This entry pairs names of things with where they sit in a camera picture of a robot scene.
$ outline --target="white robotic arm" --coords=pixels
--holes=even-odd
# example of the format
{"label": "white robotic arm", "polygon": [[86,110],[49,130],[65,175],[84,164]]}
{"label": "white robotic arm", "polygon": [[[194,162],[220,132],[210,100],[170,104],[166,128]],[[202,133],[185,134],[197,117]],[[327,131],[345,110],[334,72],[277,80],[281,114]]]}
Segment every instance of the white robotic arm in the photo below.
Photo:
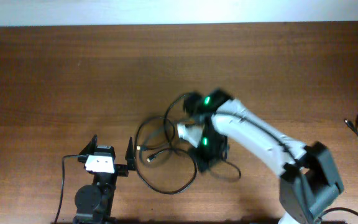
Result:
{"label": "white robotic arm", "polygon": [[[208,105],[218,99],[215,105]],[[180,138],[194,148],[206,145],[205,135],[214,131],[244,146],[280,179],[280,202],[287,211],[279,224],[314,223],[316,217],[344,190],[334,161],[321,143],[307,146],[292,139],[251,113],[239,100],[221,90],[207,97],[197,95],[185,101],[190,115],[209,114],[204,126],[178,124]],[[302,167],[310,168],[303,175]]]}

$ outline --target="wood grain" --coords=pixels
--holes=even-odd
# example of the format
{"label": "wood grain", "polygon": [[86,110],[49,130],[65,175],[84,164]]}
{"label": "wood grain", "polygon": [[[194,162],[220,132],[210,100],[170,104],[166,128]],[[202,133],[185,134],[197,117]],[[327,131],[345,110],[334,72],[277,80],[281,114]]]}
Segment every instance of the wood grain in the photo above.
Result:
{"label": "wood grain", "polygon": [[[358,22],[22,27],[0,28],[0,223],[52,222],[62,156],[98,134],[123,163],[144,118],[163,113],[180,93],[216,87],[289,136],[329,146],[346,188],[334,206],[358,211],[358,139],[342,122],[358,112]],[[117,182],[112,215],[216,222],[282,216],[277,179],[231,146],[239,182],[205,174],[167,196],[131,173]],[[172,187],[172,176],[188,178],[183,164],[153,170],[154,181]],[[69,222],[75,193],[91,176],[68,161],[66,177],[60,220]],[[343,213],[328,218],[358,223]]]}

